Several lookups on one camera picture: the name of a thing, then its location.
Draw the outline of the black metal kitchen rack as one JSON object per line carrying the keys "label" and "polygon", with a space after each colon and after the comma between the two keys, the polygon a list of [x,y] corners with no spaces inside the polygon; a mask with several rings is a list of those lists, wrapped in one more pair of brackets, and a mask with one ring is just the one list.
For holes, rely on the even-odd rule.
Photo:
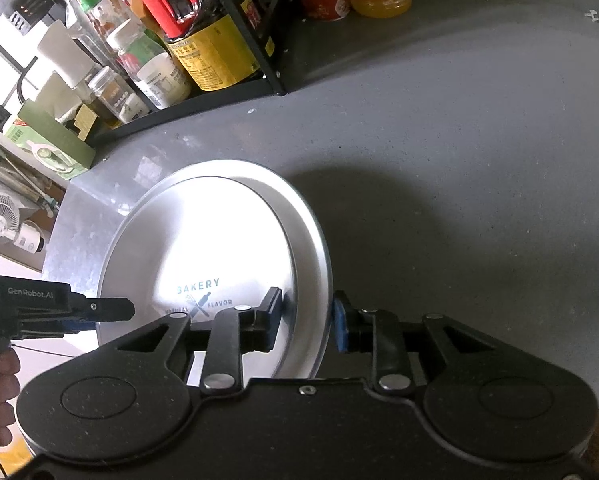
{"label": "black metal kitchen rack", "polygon": [[217,92],[226,104],[256,76],[285,92],[272,64],[273,11],[262,0],[140,0],[156,35],[121,0],[76,1],[159,118],[191,114],[195,90]]}

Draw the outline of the small spice jar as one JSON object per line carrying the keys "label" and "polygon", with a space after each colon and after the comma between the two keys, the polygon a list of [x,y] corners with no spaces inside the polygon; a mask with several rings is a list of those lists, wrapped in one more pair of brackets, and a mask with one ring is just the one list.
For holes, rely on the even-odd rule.
{"label": "small spice jar", "polygon": [[88,87],[123,124],[150,113],[150,107],[127,84],[126,79],[108,66],[92,77]]}

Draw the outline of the green box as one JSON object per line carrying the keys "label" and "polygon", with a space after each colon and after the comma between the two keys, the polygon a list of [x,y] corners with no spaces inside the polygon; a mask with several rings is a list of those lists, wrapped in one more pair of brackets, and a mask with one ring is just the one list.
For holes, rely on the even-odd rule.
{"label": "green box", "polygon": [[3,126],[8,140],[64,180],[88,171],[95,151],[34,101],[27,100]]}

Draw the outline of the dark soy sauce bottle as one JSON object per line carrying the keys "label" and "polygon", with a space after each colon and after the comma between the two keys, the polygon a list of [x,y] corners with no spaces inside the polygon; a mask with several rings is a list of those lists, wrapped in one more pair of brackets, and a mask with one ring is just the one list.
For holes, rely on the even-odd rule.
{"label": "dark soy sauce bottle", "polygon": [[220,0],[141,0],[200,90],[254,78],[260,65]]}

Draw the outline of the white labelled jar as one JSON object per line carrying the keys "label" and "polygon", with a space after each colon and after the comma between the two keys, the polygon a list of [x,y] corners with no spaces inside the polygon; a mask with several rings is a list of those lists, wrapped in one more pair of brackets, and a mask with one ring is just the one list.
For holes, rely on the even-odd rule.
{"label": "white labelled jar", "polygon": [[106,42],[138,88],[158,110],[182,103],[192,84],[170,53],[155,41],[141,24],[124,21],[112,30]]}

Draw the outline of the large white plate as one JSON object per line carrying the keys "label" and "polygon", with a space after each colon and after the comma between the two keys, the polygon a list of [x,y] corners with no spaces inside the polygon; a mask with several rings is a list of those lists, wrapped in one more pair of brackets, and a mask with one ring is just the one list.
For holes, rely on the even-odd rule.
{"label": "large white plate", "polygon": [[121,222],[104,259],[102,297],[129,299],[126,322],[102,323],[107,344],[173,312],[209,322],[282,292],[274,347],[244,358],[244,375],[308,378],[319,370],[331,316],[332,268],[304,197],[272,170],[218,159],[157,183]]}

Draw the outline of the small white fan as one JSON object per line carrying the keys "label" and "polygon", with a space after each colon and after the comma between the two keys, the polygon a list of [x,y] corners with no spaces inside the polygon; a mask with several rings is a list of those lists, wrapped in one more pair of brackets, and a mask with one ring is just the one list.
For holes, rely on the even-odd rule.
{"label": "small white fan", "polygon": [[0,194],[0,240],[30,254],[42,252],[45,245],[40,229],[34,222],[22,221],[19,208],[5,194]]}

